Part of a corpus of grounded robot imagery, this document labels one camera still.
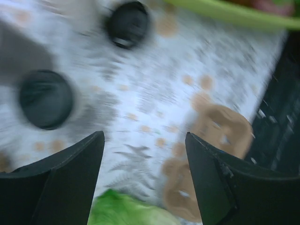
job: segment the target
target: floral tablecloth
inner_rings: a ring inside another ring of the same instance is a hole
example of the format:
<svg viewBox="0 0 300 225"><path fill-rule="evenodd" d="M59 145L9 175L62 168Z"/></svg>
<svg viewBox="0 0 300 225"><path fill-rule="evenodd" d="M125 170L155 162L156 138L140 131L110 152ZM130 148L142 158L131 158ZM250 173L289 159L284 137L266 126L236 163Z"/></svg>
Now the floral tablecloth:
<svg viewBox="0 0 300 225"><path fill-rule="evenodd" d="M186 132L205 104L222 104L253 119L285 31L249 30L160 0L142 2L153 26L132 51L113 46L101 29L89 36L73 32L45 0L0 2L1 17L45 44L56 56L56 69L88 96L82 118L43 131L18 118L13 87L1 87L0 152L13 168L103 130L105 152L95 196L115 188L161 205L161 165L185 154ZM101 14L110 14L119 3L99 1Z"/></svg>

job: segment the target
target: lettuce leaf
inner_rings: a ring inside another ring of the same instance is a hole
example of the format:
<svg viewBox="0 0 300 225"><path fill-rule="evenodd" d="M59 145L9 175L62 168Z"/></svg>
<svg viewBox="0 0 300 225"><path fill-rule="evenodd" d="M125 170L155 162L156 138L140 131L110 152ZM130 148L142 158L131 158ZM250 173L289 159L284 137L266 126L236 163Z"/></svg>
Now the lettuce leaf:
<svg viewBox="0 0 300 225"><path fill-rule="evenodd" d="M164 209L109 189L95 200L88 225L180 225L180 222Z"/></svg>

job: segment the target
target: table surface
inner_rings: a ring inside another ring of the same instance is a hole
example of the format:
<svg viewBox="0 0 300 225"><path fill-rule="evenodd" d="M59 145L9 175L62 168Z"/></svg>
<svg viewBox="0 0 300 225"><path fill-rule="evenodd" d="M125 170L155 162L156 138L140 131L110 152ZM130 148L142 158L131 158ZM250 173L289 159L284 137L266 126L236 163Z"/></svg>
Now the table surface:
<svg viewBox="0 0 300 225"><path fill-rule="evenodd" d="M103 130L95 196L115 188L161 205L161 165L185 154L186 132L203 106L225 105L252 121L286 32L236 27L160 0L142 2L151 14L151 34L127 51L113 46L102 30L89 36L73 32L42 1L1 1L1 17L45 44L56 56L56 69L88 97L80 119L43 131L22 122L13 88L0 87L0 151L14 168ZM100 12L107 15L118 3L103 0Z"/></svg>

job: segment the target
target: round black knob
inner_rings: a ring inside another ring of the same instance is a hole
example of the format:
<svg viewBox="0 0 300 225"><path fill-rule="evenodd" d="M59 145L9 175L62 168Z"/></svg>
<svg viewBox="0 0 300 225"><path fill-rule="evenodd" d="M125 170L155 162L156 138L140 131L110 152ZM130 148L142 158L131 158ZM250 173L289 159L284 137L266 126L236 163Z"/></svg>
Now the round black knob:
<svg viewBox="0 0 300 225"><path fill-rule="evenodd" d="M20 83L18 98L25 118L45 130L60 127L74 105L74 95L67 81L50 70L26 74Z"/></svg>
<svg viewBox="0 0 300 225"><path fill-rule="evenodd" d="M106 21L109 39L121 48L138 45L149 29L149 15L145 6L132 1L119 6Z"/></svg>

